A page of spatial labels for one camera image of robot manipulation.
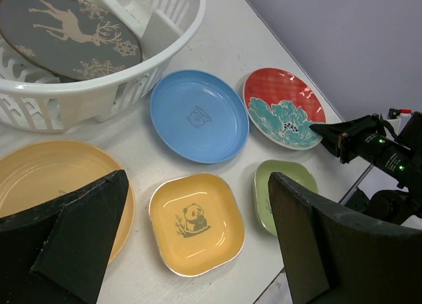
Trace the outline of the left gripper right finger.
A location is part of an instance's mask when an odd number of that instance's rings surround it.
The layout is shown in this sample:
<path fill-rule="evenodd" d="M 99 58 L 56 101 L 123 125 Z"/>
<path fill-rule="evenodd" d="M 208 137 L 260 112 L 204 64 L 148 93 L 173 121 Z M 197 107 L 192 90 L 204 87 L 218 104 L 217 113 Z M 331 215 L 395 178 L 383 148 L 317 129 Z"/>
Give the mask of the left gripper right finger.
<path fill-rule="evenodd" d="M 268 180 L 294 303 L 420 303 L 421 231 L 324 198 L 282 173 Z"/>

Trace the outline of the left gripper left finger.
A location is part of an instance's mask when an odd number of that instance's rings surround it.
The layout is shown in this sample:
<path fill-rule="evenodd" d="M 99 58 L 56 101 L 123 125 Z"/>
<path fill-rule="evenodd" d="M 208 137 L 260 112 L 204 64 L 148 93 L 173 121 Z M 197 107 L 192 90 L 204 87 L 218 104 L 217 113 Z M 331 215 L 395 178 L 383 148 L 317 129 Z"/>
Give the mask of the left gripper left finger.
<path fill-rule="evenodd" d="M 96 303 L 129 190 L 124 170 L 1 218 L 2 303 Z"/>

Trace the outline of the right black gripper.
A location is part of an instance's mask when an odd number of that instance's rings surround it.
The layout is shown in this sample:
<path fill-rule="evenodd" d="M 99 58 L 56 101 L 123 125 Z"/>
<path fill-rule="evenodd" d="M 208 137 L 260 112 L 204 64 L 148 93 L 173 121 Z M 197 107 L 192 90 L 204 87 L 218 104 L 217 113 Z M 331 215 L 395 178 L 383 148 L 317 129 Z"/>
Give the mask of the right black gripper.
<path fill-rule="evenodd" d="M 336 124 L 314 123 L 310 129 L 322 137 L 323 147 L 343 164 L 360 157 L 391 177 L 404 177 L 411 169 L 411 152 L 386 137 L 392 127 L 378 115 Z"/>

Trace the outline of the square green panda plate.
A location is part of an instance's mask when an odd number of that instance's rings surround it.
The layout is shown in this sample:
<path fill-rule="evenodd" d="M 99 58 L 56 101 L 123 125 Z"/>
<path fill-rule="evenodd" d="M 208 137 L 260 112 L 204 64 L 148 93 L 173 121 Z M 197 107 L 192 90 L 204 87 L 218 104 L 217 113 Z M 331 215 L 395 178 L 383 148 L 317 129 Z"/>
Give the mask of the square green panda plate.
<path fill-rule="evenodd" d="M 277 236 L 268 193 L 268 181 L 273 172 L 285 174 L 316 194 L 318 194 L 318 186 L 311 172 L 296 162 L 266 160 L 257 167 L 253 181 L 255 215 L 267 232 Z"/>

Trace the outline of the red teal flower plate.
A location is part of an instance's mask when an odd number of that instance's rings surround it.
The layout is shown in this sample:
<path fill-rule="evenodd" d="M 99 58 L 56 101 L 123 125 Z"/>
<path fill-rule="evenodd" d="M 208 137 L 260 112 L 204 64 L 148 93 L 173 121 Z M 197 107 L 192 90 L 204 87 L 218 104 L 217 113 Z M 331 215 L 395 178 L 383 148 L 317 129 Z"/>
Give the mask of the red teal flower plate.
<path fill-rule="evenodd" d="M 310 126 L 326 123 L 324 108 L 297 76 L 276 68 L 250 73 L 243 84 L 250 120 L 268 139 L 291 150 L 309 150 L 322 137 Z"/>

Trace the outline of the round yellow plate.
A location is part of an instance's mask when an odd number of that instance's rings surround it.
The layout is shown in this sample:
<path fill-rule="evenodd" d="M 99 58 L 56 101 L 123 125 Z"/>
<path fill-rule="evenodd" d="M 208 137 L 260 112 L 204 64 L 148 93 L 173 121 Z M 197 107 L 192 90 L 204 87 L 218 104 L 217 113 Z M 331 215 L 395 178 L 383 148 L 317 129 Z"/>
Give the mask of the round yellow plate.
<path fill-rule="evenodd" d="M 21 148 L 1 160 L 1 218 L 66 195 L 120 169 L 108 154 L 81 142 L 58 140 Z M 129 181 L 109 262 L 127 240 L 134 204 Z"/>

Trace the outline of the round blue plate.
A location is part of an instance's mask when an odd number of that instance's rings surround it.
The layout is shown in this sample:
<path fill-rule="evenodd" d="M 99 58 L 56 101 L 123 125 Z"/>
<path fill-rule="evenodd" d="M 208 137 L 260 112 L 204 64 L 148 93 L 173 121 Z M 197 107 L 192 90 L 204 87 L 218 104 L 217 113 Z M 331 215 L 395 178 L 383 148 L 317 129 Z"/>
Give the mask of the round blue plate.
<path fill-rule="evenodd" d="M 249 117 L 238 93 L 200 70 L 175 71 L 162 78 L 152 91 L 150 116 L 170 149 L 202 164 L 234 158 L 249 135 Z"/>

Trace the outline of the square yellow panda plate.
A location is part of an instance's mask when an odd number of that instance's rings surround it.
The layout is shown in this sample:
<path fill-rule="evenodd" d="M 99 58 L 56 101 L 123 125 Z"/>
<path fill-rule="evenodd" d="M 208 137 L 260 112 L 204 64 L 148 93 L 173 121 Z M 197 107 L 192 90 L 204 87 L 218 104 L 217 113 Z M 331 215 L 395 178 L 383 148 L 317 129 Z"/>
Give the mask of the square yellow panda plate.
<path fill-rule="evenodd" d="M 200 276 L 226 264 L 245 243 L 234 194 L 211 173 L 163 183 L 154 191 L 148 213 L 160 256 L 179 276 Z"/>

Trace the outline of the grey deer plate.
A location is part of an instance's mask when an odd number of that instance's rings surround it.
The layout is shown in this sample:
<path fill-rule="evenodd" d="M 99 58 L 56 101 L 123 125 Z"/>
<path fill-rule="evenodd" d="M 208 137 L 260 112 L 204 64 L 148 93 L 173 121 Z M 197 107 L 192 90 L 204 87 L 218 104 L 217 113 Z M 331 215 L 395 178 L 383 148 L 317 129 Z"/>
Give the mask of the grey deer plate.
<path fill-rule="evenodd" d="M 74 81 L 143 60 L 135 34 L 87 0 L 1 0 L 1 37 L 35 66 Z"/>

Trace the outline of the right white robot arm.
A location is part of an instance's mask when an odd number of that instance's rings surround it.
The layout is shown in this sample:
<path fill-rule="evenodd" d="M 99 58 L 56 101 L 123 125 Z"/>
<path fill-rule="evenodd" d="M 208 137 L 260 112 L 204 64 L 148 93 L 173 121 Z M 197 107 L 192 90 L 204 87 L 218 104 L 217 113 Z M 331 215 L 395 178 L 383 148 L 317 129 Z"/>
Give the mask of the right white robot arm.
<path fill-rule="evenodd" d="M 398 225 L 410 216 L 421 217 L 420 112 L 411 113 L 398 135 L 377 114 L 337 124 L 314 123 L 310 129 L 341 163 L 360 157 L 398 182 L 397 190 L 376 192 L 363 214 Z"/>

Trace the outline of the white plastic dish bin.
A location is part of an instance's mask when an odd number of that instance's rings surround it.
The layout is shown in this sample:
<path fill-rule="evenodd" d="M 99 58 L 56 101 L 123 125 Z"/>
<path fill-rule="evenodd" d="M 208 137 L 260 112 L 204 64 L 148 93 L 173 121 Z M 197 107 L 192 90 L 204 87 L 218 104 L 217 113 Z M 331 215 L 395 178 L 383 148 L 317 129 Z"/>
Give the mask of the white plastic dish bin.
<path fill-rule="evenodd" d="M 1 122 L 43 133 L 69 130 L 86 119 L 106 121 L 145 96 L 171 59 L 194 36 L 206 0 L 87 0 L 109 11 L 137 37 L 138 65 L 74 81 L 35 66 L 1 37 Z"/>

